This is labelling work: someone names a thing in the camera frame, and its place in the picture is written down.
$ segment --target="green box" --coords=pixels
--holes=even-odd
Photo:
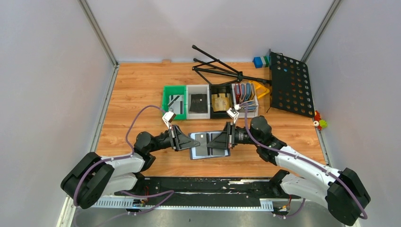
[[[164,86],[163,89],[163,101],[162,101],[162,108],[165,111],[168,111],[168,98],[172,95],[182,95],[184,96],[183,100],[183,114],[177,114],[174,120],[186,120],[187,119],[187,94],[186,94],[186,85],[177,85],[177,86]]]

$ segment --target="wooden floor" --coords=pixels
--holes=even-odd
[[[135,115],[147,105],[161,106],[163,86],[206,84],[192,71],[194,63],[123,63],[120,65],[114,85],[111,101],[107,109],[105,122],[97,146],[97,153],[103,156],[122,155],[131,152],[125,142],[125,134]],[[244,75],[270,78],[268,69],[255,69],[253,63],[230,63],[230,66],[242,70]],[[208,75],[212,83],[222,83],[230,78]],[[259,115],[265,115],[273,128],[273,135],[292,146],[298,152],[324,163],[320,144],[311,118],[271,108],[266,114],[269,99],[259,100]],[[158,135],[166,130],[161,120],[161,112],[149,108],[135,123],[129,140],[141,131]],[[228,119],[175,121],[181,130],[188,134],[197,131],[222,130]],[[244,126],[239,119],[237,126]],[[238,145],[231,150],[230,157],[190,160],[188,150],[175,152],[165,149],[152,152],[156,156],[153,166],[143,172],[145,176],[273,176],[279,167],[262,161],[255,146]]]

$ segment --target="small toy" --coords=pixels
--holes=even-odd
[[[270,56],[263,57],[254,57],[253,63],[255,64],[255,68],[266,68],[269,67]]]
[[[314,126],[319,131],[321,131],[324,128],[327,128],[327,122],[322,119],[322,117],[320,116],[320,113],[317,110],[315,110],[315,112],[314,112]]]

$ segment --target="metal frame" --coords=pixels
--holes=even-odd
[[[314,47],[316,46],[317,42],[319,41],[320,37],[322,36],[323,32],[325,31],[327,25],[333,18],[334,14],[337,12],[338,7],[342,3],[343,0],[334,0],[333,3],[330,5],[329,10],[327,11],[326,15],[323,18],[323,21],[319,25],[316,33],[314,34],[309,46],[307,47],[304,55],[302,56],[301,61],[306,62],[311,55]]]
[[[118,62],[110,48],[109,44],[106,41],[105,36],[103,35],[102,30],[100,30],[99,24],[96,22],[95,16],[93,15],[92,11],[90,10],[89,4],[86,0],[78,0],[79,4],[82,7],[90,25],[93,28],[96,36],[99,38],[100,44],[102,45],[103,49],[105,50],[107,57],[109,58],[110,62],[114,67],[117,67]]]
[[[120,65],[117,65],[114,68],[113,75],[112,75],[112,77],[110,79],[110,83],[109,83],[109,86],[107,88],[107,93],[106,93],[106,96],[105,96],[105,102],[103,103],[102,111],[101,111],[100,116],[99,116],[99,121],[97,123],[97,127],[96,127],[96,130],[95,130],[95,135],[93,137],[92,145],[90,146],[89,152],[95,152],[96,151],[97,144],[99,142],[100,132],[102,131],[103,123],[105,122],[107,108],[109,107],[110,97],[112,96],[115,80],[117,78],[117,73],[118,73],[119,69],[120,69]]]
[[[97,148],[97,144],[99,141],[99,136],[100,136],[100,132],[102,130],[103,127],[103,123],[105,120],[105,116],[106,116],[106,112],[107,112],[107,108],[109,106],[110,103],[110,97],[113,91],[113,87],[115,84],[115,80],[117,78],[117,72],[119,69],[119,62],[116,60],[109,44],[106,41],[106,38],[103,34],[103,32],[101,31],[95,16],[93,15],[90,6],[88,4],[88,2],[86,0],[78,0],[78,3],[80,4],[80,6],[82,7],[83,12],[85,13],[89,23],[91,24],[96,36],[99,39],[100,44],[102,45],[103,49],[105,50],[105,53],[107,54],[107,57],[109,58],[111,64],[114,66],[114,72],[113,75],[110,79],[110,83],[107,89],[107,93],[105,95],[105,102],[103,104],[102,107],[102,111],[100,113],[99,116],[99,121],[95,130],[95,134],[94,134],[94,138],[92,141],[92,145],[90,148],[90,152],[95,152],[96,148]],[[302,60],[303,62],[306,62],[310,56],[310,54],[312,53],[314,47],[316,46],[317,42],[319,41],[320,37],[322,36],[323,32],[325,31],[328,23],[331,21],[333,15],[336,13],[339,5],[342,3],[342,0],[334,0],[333,3],[331,4],[329,10],[327,11],[323,21],[321,22],[321,24],[319,25],[319,28],[317,29],[316,33],[314,34],[309,46],[307,47]],[[324,145],[324,141],[321,135],[321,132],[317,130],[317,135],[318,135],[318,139],[319,142],[321,144],[322,147],[322,152],[325,158],[325,161],[330,164],[329,159],[328,159],[328,155],[327,155],[327,151],[326,151],[326,147]],[[60,212],[60,216],[57,222],[57,227],[70,227],[71,223],[73,221],[73,217],[74,217],[74,213],[75,213],[75,206],[73,204],[73,200],[71,197],[66,196],[66,199],[64,201],[64,205],[62,207],[62,210]],[[356,221],[355,225],[353,227],[360,227],[359,224],[359,220]]]
[[[145,207],[135,206],[134,200],[141,200],[131,196],[106,196],[101,197],[92,207],[93,208],[124,208],[147,210],[153,205]],[[215,207],[215,206],[165,206],[160,205],[158,210],[241,210],[241,211],[273,211],[273,202],[268,199],[260,199],[259,207]]]

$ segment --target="white wall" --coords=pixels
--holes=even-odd
[[[301,59],[332,0],[88,0],[119,61]]]
[[[0,2],[0,222],[55,226],[112,66],[78,1]]]
[[[400,226],[401,1],[346,0],[308,63],[315,107],[336,168],[372,197],[363,227]]]

